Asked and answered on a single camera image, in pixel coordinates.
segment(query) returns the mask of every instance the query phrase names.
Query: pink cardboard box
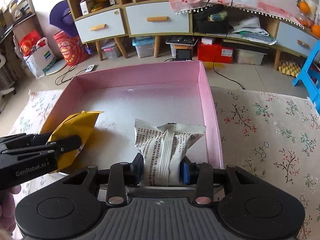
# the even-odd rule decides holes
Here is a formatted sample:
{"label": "pink cardboard box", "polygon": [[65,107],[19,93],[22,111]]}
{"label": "pink cardboard box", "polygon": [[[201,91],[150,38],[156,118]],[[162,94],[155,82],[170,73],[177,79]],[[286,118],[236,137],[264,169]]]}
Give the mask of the pink cardboard box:
{"label": "pink cardboard box", "polygon": [[53,131],[72,113],[104,111],[69,172],[95,164],[131,162],[137,154],[134,122],[205,125],[206,135],[188,151],[192,162],[223,168],[216,111],[204,66],[177,61],[124,66],[73,78],[52,109],[42,132]]}

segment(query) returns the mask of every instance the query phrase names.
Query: tile floor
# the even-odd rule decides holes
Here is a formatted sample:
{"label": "tile floor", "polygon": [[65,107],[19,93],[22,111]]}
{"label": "tile floor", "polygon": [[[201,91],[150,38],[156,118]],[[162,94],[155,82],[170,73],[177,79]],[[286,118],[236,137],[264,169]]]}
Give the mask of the tile floor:
{"label": "tile floor", "polygon": [[[125,65],[135,65],[141,63],[153,63],[153,62],[163,62],[164,60],[171,58],[170,52],[164,52],[159,55],[158,58],[146,57],[138,58],[135,52],[129,53],[129,59],[124,59],[123,57],[114,60],[104,60],[99,61],[98,56],[89,58],[85,62],[79,64],[77,68],[68,74],[65,79],[72,77],[80,70],[85,69],[90,64],[96,64],[96,70],[114,68]],[[245,65],[245,64],[224,64],[225,68],[217,67],[215,68],[217,72],[222,75],[227,76],[230,79],[234,79],[242,84],[247,90],[272,92],[279,94],[286,94],[291,96],[297,96],[301,98],[306,98],[308,96],[307,90],[303,85],[297,87],[292,86],[291,76],[286,76],[278,71],[274,70],[273,63],[271,60],[264,60],[263,65]],[[54,90],[54,89],[64,89],[68,82],[62,85],[55,85],[55,79],[65,73],[68,68],[50,75],[45,76],[40,79],[29,78],[18,84],[16,90],[17,94],[12,95],[7,101],[5,109],[0,114],[0,137],[5,136],[11,129],[13,123],[23,110],[24,106],[29,100],[28,92],[31,91],[41,91],[41,90]],[[207,70],[207,76],[209,84],[211,86],[225,87],[230,89],[241,89],[241,87],[232,81],[217,75],[213,70]]]}

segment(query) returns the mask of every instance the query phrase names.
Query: red bag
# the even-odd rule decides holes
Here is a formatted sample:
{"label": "red bag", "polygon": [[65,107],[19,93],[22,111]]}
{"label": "red bag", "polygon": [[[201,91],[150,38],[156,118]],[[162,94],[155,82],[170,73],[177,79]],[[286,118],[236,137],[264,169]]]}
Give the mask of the red bag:
{"label": "red bag", "polygon": [[19,45],[24,57],[29,56],[35,50],[39,39],[41,39],[41,36],[36,30],[33,30],[22,38]]}

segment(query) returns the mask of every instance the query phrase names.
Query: white drawer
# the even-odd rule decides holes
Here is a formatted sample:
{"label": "white drawer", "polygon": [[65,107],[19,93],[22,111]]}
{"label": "white drawer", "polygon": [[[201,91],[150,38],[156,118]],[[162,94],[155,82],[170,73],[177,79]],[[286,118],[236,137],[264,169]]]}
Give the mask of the white drawer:
{"label": "white drawer", "polygon": [[[83,43],[97,39],[125,34],[120,9],[98,13],[75,22]],[[90,29],[105,24],[100,30]]]}
{"label": "white drawer", "polygon": [[[305,33],[303,30],[284,22],[280,22],[276,40],[277,44],[306,56],[309,56],[311,50],[318,42],[316,38]],[[309,45],[309,48],[307,46],[299,45],[298,41],[302,41]]]}
{"label": "white drawer", "polygon": [[[131,35],[144,33],[188,33],[188,13],[176,14],[169,2],[146,3],[127,6]],[[167,17],[165,21],[148,22],[148,17]]]}

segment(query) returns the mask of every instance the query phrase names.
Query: human hand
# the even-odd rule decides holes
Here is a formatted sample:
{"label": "human hand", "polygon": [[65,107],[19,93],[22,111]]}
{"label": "human hand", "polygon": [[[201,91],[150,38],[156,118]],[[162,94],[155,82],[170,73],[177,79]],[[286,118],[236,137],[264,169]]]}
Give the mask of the human hand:
{"label": "human hand", "polygon": [[0,228],[9,233],[12,233],[16,227],[16,221],[14,219],[16,207],[12,194],[18,194],[20,190],[21,186],[18,185],[0,192],[4,197],[3,200],[0,200]]}

